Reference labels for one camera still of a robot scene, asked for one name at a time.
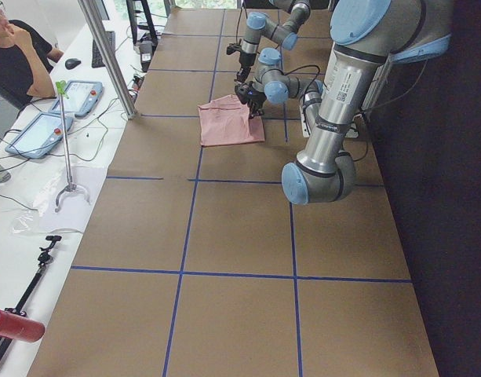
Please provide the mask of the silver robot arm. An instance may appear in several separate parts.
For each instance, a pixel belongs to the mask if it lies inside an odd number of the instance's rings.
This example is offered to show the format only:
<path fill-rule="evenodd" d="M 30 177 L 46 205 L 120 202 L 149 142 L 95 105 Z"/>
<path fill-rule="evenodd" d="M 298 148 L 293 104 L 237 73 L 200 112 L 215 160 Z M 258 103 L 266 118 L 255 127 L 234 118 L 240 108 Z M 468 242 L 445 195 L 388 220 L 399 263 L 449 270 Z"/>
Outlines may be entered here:
<path fill-rule="evenodd" d="M 227 47 L 227 55 L 239 53 L 240 69 L 235 80 L 237 83 L 244 83 L 248 78 L 257 59 L 257 51 L 262 37 L 283 49 L 292 50 L 296 44 L 300 27 L 311 15 L 311 3 L 307 0 L 270 1 L 270 4 L 289 14 L 286 22 L 277 24 L 261 11 L 247 13 L 243 38 L 239 38 L 236 43 L 230 43 Z"/>
<path fill-rule="evenodd" d="M 288 13 L 283 24 L 252 12 L 243 39 L 228 47 L 239 52 L 235 85 L 250 116 L 265 102 L 300 103 L 309 129 L 305 148 L 282 169 L 282 189 L 294 204 L 333 202 L 355 184 L 355 165 L 343 141 L 359 112 L 376 71 L 386 62 L 429 60 L 448 49 L 454 4 L 451 1 L 339 1 L 332 5 L 330 62 L 324 80 L 299 79 L 282 71 L 281 50 L 292 49 L 310 17 L 307 1 L 277 1 Z"/>

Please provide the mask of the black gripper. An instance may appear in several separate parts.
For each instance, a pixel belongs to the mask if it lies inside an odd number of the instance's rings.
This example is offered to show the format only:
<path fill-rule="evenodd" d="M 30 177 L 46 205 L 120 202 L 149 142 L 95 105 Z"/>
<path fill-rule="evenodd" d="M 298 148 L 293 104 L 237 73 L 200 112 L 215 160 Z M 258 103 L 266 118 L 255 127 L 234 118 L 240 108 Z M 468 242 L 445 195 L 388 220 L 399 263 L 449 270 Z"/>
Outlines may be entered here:
<path fill-rule="evenodd" d="M 264 114 L 266 96 L 254 88 L 253 81 L 241 82 L 235 85 L 235 94 L 242 104 L 249 108 L 249 119 L 261 117 Z"/>
<path fill-rule="evenodd" d="M 239 53 L 240 69 L 236 74 L 236 82 L 244 83 L 256 60 L 256 45 L 250 42 L 230 43 L 226 49 L 227 55 Z"/>

